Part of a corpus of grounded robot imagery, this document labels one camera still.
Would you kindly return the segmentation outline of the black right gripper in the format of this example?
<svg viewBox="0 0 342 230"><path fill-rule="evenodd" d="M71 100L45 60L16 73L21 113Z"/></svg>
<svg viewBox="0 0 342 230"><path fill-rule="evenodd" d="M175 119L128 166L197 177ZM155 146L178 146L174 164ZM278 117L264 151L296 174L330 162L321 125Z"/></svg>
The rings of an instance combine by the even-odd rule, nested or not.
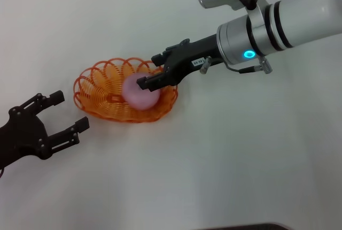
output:
<svg viewBox="0 0 342 230"><path fill-rule="evenodd" d="M185 39L179 44L167 47L165 51L151 58L155 66L164 66L164 72L137 79L142 90L155 91L179 84L187 75L201 69L201 64L193 64L197 59L211 58L211 65L222 63L216 35L196 42Z"/></svg>

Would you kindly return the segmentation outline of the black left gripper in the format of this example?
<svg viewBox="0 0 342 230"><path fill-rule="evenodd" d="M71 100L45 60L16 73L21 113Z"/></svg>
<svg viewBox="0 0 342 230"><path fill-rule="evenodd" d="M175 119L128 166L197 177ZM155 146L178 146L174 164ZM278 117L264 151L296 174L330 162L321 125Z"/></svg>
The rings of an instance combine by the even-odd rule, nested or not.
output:
<svg viewBox="0 0 342 230"><path fill-rule="evenodd" d="M64 131L48 136L44 124L36 116L64 101L61 90L49 97L38 93L24 104L9 110L9 120L1 127L1 169L25 156L50 158L80 143L79 134L89 129L87 117Z"/></svg>

